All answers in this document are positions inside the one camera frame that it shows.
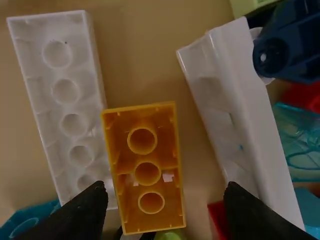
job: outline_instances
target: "light blue lego piece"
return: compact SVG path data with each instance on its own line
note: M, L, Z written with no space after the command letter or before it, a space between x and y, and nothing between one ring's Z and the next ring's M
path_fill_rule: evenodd
M0 240L11 240L59 209L59 200L16 211L0 228Z
M295 188L305 231L320 240L320 199L304 187Z
M277 103L273 114L293 182L320 182L320 115Z

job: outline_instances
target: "tan surface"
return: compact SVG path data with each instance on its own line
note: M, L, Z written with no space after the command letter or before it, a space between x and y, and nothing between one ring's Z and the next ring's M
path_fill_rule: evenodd
M230 21L227 0L0 0L0 221L56 198L5 18L77 9L93 18L110 108L176 101L186 232L212 239L207 203L222 199L224 180L175 51ZM118 221L109 212L106 226Z

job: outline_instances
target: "transparent blue lego piece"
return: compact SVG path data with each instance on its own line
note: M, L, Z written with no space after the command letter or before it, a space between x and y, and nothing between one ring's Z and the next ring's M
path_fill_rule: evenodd
M305 231L320 240L320 199L304 187L295 188Z
M283 103L273 108L293 182L320 182L320 114Z
M0 240L11 240L59 209L59 200L16 211L0 228Z
M312 84L320 79L320 3L286 0L254 41L253 65L266 78Z

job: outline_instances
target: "white lego brick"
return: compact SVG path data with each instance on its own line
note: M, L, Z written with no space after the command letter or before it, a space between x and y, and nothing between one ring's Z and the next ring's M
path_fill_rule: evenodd
M7 18L61 205L97 180L117 201L101 111L107 107L92 23L84 10Z
M245 17L177 51L226 182L239 183L304 230L264 82L252 60Z

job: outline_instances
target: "plastic toy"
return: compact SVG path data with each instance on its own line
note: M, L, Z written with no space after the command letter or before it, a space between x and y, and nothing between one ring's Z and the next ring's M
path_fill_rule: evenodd
M158 231L154 240L186 240L181 229Z
M240 18L258 8L274 3L278 0L230 0L233 16Z
M223 202L232 240L316 240L236 182L229 182Z
M230 239L224 201L209 204L208 210L213 223L213 229L218 234L218 240Z
M273 107L293 182L320 181L320 115L283 103Z
M252 64L253 49L241 17L208 31L177 57L225 182L239 183L304 229L266 86Z
M104 182L96 181L14 240L101 240L107 206Z
M7 18L61 205L97 180L117 208L100 113L106 100L83 10Z
M305 231L316 239L320 239L320 199L304 187L296 188L295 194L299 203Z
M250 29L263 28L272 19L274 12L283 0L278 0L263 7L260 7L245 15Z
M186 226L173 102L102 112L123 233Z
M42 219L47 218L59 208L59 200L54 200L16 211L8 221L0 227L0 239L14 239L19 234L37 225Z
M256 72L312 84L320 78L320 5L316 0L289 0L280 3L272 20L254 41Z
M320 114L320 82L317 81L310 85L301 83L293 84L291 88L285 92L281 98L281 102L289 106Z

